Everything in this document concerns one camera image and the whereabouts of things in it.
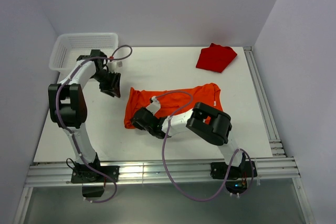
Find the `orange t-shirt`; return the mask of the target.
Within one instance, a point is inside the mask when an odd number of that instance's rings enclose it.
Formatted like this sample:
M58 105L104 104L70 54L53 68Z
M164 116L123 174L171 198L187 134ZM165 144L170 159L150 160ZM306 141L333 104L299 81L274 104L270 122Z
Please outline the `orange t-shirt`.
M193 101L190 105L178 111L179 114L192 109L197 102L205 103L220 111L223 110L220 100L220 88L215 83L207 83L202 86L196 86L190 89L184 89L185 93L180 93L179 90L173 90L173 93L166 94L169 91L145 91L130 88L130 95L125 109L124 127L126 129L134 129L131 124L135 112L141 107L146 107L150 104L150 99L153 96L163 95L159 98L161 109L155 114L156 117L165 117L170 115L176 109L182 107L190 101L190 94Z

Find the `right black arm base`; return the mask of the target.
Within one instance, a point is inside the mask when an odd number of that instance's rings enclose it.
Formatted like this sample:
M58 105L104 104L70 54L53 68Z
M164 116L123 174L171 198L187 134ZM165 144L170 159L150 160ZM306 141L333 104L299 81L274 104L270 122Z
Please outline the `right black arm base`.
M247 179L257 177L257 170L255 162L252 162L253 170L251 170L250 164L242 163L238 167L232 166L230 168L227 182L225 184L226 189L233 194L243 193L248 188ZM211 177L212 179L221 179L225 178L228 165L225 162L212 162L211 163Z

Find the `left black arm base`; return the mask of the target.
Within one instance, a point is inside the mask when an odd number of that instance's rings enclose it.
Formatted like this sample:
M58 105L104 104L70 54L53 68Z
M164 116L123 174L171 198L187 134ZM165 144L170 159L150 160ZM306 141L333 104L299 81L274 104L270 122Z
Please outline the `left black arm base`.
M111 177L115 182L119 177L119 166L101 166L98 170ZM71 183L82 184L82 195L90 199L98 199L101 197L105 190L105 185L108 179L96 172L87 169L78 171L76 168L72 169Z

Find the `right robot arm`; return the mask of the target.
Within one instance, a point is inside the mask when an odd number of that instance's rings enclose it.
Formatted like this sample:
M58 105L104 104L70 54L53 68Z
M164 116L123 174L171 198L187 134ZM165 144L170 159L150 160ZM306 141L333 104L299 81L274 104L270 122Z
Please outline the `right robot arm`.
M242 152L234 153L239 147L230 136L232 124L227 113L202 102L181 114L158 118L155 115L160 109L160 102L152 99L148 106L135 112L131 124L158 139L191 131L219 148L230 175L237 177L245 171L245 155Z

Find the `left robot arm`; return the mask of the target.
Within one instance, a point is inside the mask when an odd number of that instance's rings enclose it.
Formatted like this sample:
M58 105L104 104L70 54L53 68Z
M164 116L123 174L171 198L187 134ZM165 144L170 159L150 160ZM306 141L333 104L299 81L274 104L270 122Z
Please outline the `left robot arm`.
M75 176L91 182L102 176L97 152L93 149L85 122L88 116L83 89L90 79L99 83L100 92L120 98L121 74L110 70L108 63L116 60L99 49L78 57L75 67L58 84L48 87L50 118L67 134L74 149L76 160L72 171Z

